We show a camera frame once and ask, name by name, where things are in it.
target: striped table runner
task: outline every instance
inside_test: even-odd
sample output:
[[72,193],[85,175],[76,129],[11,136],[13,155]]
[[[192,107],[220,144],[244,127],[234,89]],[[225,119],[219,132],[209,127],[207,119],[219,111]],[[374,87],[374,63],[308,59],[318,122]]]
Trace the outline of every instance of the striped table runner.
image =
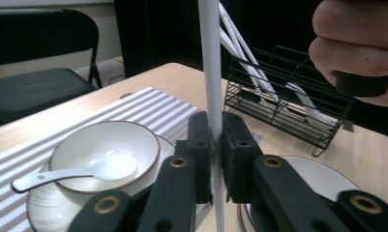
[[[55,146],[69,134],[97,122],[123,120],[139,123],[175,145],[176,140],[187,139],[188,118],[198,111],[186,102],[146,88],[103,107],[68,128],[0,154],[0,231],[34,231],[26,214],[27,193],[12,192],[10,182],[38,172]],[[209,205],[196,206],[196,228],[210,208]]]

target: plate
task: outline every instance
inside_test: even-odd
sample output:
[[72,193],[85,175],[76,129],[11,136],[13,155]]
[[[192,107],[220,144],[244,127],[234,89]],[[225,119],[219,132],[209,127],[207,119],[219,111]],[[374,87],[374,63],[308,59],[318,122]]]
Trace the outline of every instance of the plate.
[[[299,157],[281,157],[285,159],[313,189],[314,192],[332,201],[336,201],[339,192],[344,190],[359,189],[345,176],[332,168],[311,159]],[[251,205],[238,206],[238,231],[254,232],[251,219]]]
[[[165,139],[158,136],[160,142],[159,165],[155,165],[156,176],[163,160],[174,154],[175,148]],[[48,170],[44,165],[40,172]],[[27,214],[32,227],[38,232],[67,231],[81,207],[68,200],[55,186],[50,183],[29,191],[27,198]]]

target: human hand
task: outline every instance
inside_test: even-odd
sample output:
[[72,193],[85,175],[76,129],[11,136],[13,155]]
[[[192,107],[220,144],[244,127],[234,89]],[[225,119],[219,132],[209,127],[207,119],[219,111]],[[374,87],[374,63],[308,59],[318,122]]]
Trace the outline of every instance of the human hand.
[[[313,15],[317,38],[309,53],[316,68],[333,85],[338,72],[388,75],[388,2],[324,0]],[[388,106],[388,89],[363,102]]]

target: table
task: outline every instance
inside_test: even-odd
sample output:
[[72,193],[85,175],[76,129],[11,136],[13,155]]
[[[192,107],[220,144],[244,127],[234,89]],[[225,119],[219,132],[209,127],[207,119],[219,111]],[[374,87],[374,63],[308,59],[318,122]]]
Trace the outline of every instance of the table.
[[[0,153],[67,127],[119,100],[123,95],[145,87],[153,87],[206,109],[204,83],[203,72],[179,64],[166,64],[1,127]],[[329,148],[320,157],[313,158],[312,145],[249,116],[236,113],[243,117],[253,133],[261,137],[258,143],[265,154],[293,155],[319,161],[342,173],[360,189],[388,203],[388,137],[357,126],[354,126],[354,132],[339,130]],[[198,231],[216,231],[213,214],[211,212],[203,221]],[[225,231],[236,231],[235,219],[236,205],[227,203]]]

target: white wall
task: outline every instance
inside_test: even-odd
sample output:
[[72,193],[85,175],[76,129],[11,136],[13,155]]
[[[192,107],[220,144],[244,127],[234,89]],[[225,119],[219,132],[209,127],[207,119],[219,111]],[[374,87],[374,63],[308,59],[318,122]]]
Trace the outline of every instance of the white wall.
[[[53,0],[31,0],[31,1],[6,1],[0,0],[0,8],[12,8],[11,2],[18,2],[19,8],[25,7],[21,6],[25,2],[35,3],[35,2],[50,2]],[[72,3],[79,3],[78,1],[109,1],[109,0],[70,0]],[[49,9],[74,9],[80,12],[83,12],[91,16],[96,22],[100,30],[100,42],[99,49],[97,53],[97,61],[104,61],[114,57],[121,56],[121,46],[119,41],[118,29],[116,24],[115,9],[113,3],[99,3],[99,4],[77,4],[77,5],[57,5],[57,6],[41,6],[32,5],[30,8],[49,8]],[[42,70],[53,67],[69,67],[72,69],[80,68],[88,65],[89,62],[89,53],[80,52],[78,54],[56,57],[51,59],[43,59],[40,61],[34,62],[23,62],[14,64],[11,66],[0,67],[0,76],[8,76],[16,73],[28,73],[31,71]]]

